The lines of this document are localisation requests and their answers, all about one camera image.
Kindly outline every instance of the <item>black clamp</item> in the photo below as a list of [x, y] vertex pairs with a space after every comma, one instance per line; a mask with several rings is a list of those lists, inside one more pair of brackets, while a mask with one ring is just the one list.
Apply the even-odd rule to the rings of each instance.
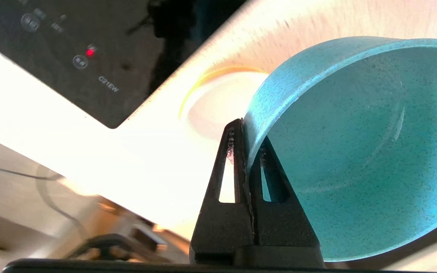
[[[192, 264], [324, 268], [319, 241], [266, 138], [246, 177], [243, 121], [222, 135], [190, 243]], [[225, 160], [233, 154], [236, 203], [219, 202]], [[271, 202], [264, 201], [262, 175]]]

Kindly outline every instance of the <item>black cord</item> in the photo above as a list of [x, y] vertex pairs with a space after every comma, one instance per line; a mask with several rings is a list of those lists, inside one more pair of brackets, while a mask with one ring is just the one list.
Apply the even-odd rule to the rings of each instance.
[[64, 212], [62, 209], [60, 209], [55, 202], [53, 202], [52, 198], [50, 197], [50, 194], [48, 194], [48, 188], [47, 188], [47, 182], [48, 181], [57, 181], [64, 176], [61, 174], [52, 175], [50, 177], [44, 177], [44, 176], [34, 176], [26, 173], [18, 173], [17, 171], [10, 171], [8, 169], [1, 169], [0, 171], [4, 173], [11, 173], [19, 176], [24, 176], [28, 178], [35, 178], [36, 179], [36, 189], [38, 190], [38, 193], [40, 194], [41, 198], [43, 199], [43, 202], [50, 207], [50, 209], [53, 209], [54, 211], [61, 214], [63, 217], [69, 219], [72, 221], [72, 223], [75, 225], [75, 227], [78, 229], [80, 238], [85, 241], [89, 238], [89, 233], [83, 226], [83, 224], [74, 216], [71, 216], [70, 214]]

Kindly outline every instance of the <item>button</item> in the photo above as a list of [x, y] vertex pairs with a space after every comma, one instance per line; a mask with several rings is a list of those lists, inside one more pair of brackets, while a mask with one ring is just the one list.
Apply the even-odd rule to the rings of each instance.
[[87, 64], [89, 64], [87, 58], [82, 55], [76, 55], [75, 57], [73, 57], [72, 62], [73, 65], [78, 69], [84, 69], [87, 67]]
[[40, 27], [40, 19], [36, 15], [27, 13], [21, 18], [23, 29], [28, 32], [35, 32]]

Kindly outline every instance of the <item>speckled bowl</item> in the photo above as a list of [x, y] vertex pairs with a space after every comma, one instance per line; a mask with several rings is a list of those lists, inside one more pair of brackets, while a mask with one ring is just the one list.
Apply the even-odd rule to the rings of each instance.
[[325, 261], [380, 254], [437, 227], [437, 40], [308, 48], [264, 81], [244, 124], [248, 170], [267, 135]]

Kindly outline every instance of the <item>glossy black surface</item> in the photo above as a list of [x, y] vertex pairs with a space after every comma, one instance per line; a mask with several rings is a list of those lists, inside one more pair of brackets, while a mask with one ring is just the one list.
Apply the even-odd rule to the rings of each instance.
[[0, 0], [0, 52], [116, 128], [244, 2]]

